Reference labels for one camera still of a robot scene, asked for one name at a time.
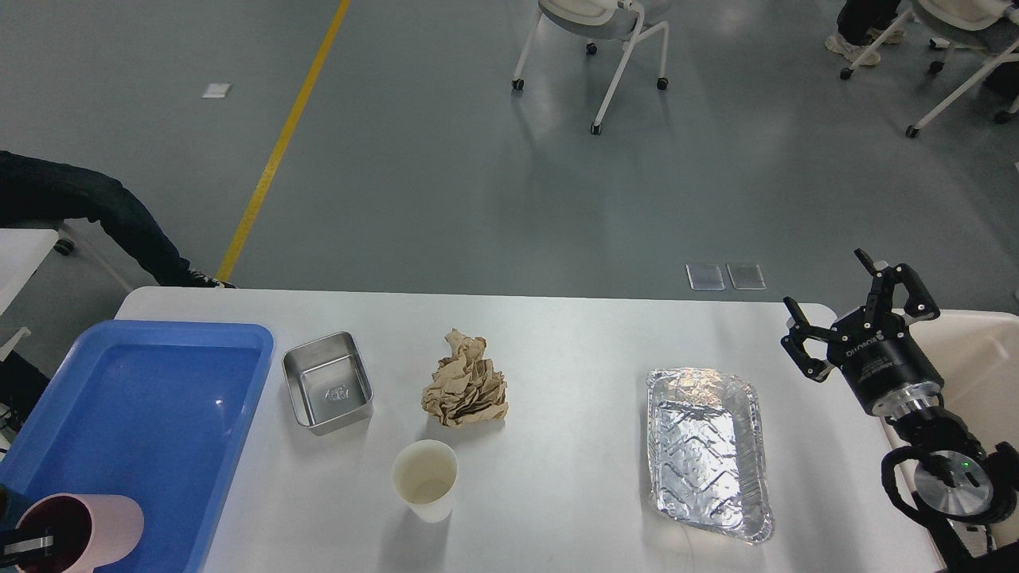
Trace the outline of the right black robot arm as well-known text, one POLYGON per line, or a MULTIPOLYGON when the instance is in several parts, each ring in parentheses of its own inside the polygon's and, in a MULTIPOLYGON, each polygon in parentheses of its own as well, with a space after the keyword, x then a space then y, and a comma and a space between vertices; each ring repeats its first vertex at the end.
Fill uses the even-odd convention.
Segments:
POLYGON ((973 555, 954 524, 989 526, 1016 512, 1016 447, 998 442, 989 452, 945 407, 945 380, 910 331, 940 316, 920 276, 906 263, 877 262, 862 249, 854 254, 871 277, 864 304, 821 327, 785 297, 790 319, 780 344, 808 380, 840 372, 862 410, 902 440, 880 462, 882 489, 927 529, 947 572, 1015 572, 1016 543, 973 555))

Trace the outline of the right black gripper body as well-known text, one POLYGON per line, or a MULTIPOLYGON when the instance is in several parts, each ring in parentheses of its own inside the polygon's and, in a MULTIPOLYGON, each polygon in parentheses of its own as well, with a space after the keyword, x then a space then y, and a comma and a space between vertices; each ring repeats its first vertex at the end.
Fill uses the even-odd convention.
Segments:
POLYGON ((907 400, 933 398, 945 385, 938 370, 910 334, 901 314, 867 320, 847 314, 833 325, 827 360, 841 371, 866 414, 894 416, 907 400))

